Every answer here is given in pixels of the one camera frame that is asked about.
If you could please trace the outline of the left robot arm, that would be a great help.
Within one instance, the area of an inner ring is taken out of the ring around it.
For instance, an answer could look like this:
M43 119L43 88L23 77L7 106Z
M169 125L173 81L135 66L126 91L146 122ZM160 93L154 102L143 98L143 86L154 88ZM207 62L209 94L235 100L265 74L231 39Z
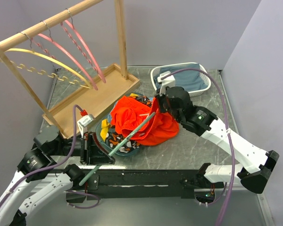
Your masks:
M9 186L0 197L0 226L24 226L26 220L52 198L82 188L85 173L78 165L69 164L48 185L31 194L50 171L59 166L52 156L80 156L87 165L115 163L115 158L100 145L94 132L86 132L83 137L64 139L59 129L51 125L44 128L33 141L32 149L24 155Z

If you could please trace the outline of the green hanger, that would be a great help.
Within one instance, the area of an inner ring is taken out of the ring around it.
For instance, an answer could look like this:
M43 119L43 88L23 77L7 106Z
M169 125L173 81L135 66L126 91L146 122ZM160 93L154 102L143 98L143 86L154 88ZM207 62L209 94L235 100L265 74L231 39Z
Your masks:
M155 112L151 113L146 117L146 119L135 128L128 136L124 138L122 142L120 142L111 152L108 153L109 157L112 157L127 141L129 141L147 122L149 122L154 116ZM100 168L100 165L96 165L80 182L79 186L83 186L88 179Z

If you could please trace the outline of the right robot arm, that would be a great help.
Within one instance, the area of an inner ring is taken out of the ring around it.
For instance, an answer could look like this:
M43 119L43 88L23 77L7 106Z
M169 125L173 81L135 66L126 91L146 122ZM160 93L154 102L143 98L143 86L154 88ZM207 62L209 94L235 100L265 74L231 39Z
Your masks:
M169 113L184 129L212 142L234 158L234 165L204 163L197 176L201 187L233 182L255 194L263 193L279 159L276 151L261 149L227 129L209 109L194 105L182 87L158 91L155 99L160 112Z

